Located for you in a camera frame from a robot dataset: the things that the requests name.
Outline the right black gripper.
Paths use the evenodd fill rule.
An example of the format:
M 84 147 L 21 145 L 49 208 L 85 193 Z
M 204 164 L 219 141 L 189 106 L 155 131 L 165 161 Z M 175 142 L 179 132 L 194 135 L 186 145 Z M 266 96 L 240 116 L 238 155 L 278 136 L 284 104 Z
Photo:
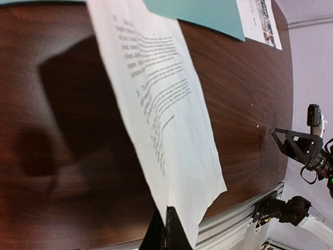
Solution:
M 278 133 L 285 135 L 284 143 L 279 139 Z M 314 142 L 323 141 L 320 136 L 280 128 L 273 128 L 270 134 L 280 151 L 289 158 L 304 163 L 303 153 L 311 155 L 310 161 L 300 170 L 300 176 L 303 180 L 305 180 L 304 170 L 315 171 L 315 180 L 332 180 L 332 139 L 324 145 L 324 148 L 318 146 L 316 149 L 310 150 Z M 299 137 L 297 142 L 293 139 L 295 136 Z

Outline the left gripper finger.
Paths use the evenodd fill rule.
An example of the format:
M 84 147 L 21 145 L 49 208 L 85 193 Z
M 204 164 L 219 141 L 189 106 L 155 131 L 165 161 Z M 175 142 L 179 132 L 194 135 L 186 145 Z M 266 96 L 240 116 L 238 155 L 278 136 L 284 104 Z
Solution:
M 192 249 L 174 207 L 167 207 L 166 225 L 156 209 L 142 240 L 142 249 Z

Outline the teal plastic folder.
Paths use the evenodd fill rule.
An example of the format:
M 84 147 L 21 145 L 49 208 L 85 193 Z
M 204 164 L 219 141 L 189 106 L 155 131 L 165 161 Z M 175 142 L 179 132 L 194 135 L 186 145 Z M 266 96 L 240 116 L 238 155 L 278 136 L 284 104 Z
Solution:
M 191 22 L 245 40 L 236 1 L 166 0 L 144 1 L 147 9 L 157 15 Z

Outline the white text paper sheet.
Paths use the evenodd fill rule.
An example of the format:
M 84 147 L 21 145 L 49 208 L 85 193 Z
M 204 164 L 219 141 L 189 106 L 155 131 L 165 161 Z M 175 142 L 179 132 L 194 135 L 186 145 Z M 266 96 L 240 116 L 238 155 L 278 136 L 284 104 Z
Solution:
M 227 190 L 200 80 L 179 22 L 143 1 L 87 1 L 99 51 L 153 200 L 191 246 Z

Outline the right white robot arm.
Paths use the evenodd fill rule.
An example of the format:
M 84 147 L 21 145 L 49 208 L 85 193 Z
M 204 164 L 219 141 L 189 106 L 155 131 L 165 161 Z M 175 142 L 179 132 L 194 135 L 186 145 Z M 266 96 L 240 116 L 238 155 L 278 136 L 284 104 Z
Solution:
M 280 151 L 303 165 L 303 171 L 314 171 L 315 181 L 327 180 L 327 188 L 332 195 L 332 151 L 323 144 L 323 125 L 311 125 L 310 133 L 273 128 L 271 135 Z M 332 247 L 332 222 L 325 219 L 311 203 L 301 196 L 295 196 L 284 204 L 284 208 L 273 213 L 280 223 L 290 223 L 319 237 Z

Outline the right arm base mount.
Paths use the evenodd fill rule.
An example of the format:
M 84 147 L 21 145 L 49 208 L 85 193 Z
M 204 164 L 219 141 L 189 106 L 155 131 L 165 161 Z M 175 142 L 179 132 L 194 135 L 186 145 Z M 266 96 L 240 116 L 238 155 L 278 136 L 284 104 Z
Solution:
M 285 204 L 284 201 L 272 196 L 261 199 L 255 204 L 252 222 L 261 222 L 267 218 L 280 216 Z

